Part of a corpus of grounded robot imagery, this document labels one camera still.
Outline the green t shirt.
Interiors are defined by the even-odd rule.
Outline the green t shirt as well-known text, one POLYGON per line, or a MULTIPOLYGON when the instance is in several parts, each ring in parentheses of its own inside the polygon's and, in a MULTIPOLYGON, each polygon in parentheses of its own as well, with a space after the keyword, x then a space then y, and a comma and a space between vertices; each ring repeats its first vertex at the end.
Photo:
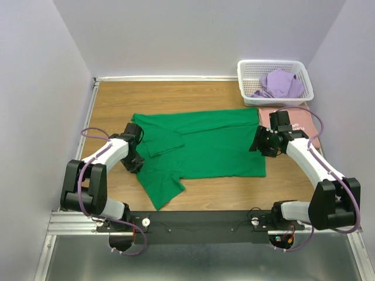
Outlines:
POLYGON ((144 136, 137 179, 156 210, 185 190, 182 179, 265 177, 265 157, 250 151, 259 126, 255 108, 179 114, 134 114, 144 136))

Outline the purple t shirt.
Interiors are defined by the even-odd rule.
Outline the purple t shirt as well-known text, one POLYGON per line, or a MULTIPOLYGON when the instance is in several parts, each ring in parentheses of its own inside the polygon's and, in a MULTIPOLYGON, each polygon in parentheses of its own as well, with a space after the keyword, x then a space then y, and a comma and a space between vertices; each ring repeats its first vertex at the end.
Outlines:
POLYGON ((252 98, 300 98, 305 91, 303 83, 296 74, 280 68, 260 78, 262 89, 251 94, 252 98))

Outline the white plastic basket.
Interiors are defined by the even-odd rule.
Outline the white plastic basket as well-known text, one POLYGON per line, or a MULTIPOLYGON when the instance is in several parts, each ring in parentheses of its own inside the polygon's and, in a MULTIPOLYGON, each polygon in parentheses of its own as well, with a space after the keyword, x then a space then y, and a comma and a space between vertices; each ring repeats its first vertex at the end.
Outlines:
POLYGON ((301 105, 314 98, 308 72, 295 60, 241 60, 238 85, 248 107, 301 105))

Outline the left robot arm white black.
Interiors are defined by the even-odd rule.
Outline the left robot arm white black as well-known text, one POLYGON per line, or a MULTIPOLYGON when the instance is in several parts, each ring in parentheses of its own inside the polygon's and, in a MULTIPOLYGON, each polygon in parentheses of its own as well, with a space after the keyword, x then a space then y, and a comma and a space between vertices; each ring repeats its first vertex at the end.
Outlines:
POLYGON ((110 220, 117 231, 124 231, 131 220, 129 206, 108 196, 107 174, 118 163, 130 173, 140 172, 144 159, 137 152, 144 130, 137 124, 128 123, 123 133, 97 139, 107 144, 81 160, 71 160, 66 166, 63 180, 60 207, 64 210, 81 211, 88 216, 110 220))

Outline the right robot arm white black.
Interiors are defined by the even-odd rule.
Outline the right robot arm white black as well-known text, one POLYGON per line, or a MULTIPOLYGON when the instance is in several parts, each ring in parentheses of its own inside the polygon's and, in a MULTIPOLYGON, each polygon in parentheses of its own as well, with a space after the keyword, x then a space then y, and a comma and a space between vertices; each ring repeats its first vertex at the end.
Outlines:
POLYGON ((360 227, 359 181, 346 177, 330 165, 312 144, 314 138, 294 130, 285 108, 269 114, 268 127, 258 126, 250 151, 266 157, 288 155, 306 174, 314 187, 309 202, 298 200, 274 203, 270 224, 283 229, 291 221, 309 224, 317 230, 331 229, 349 234, 360 227))

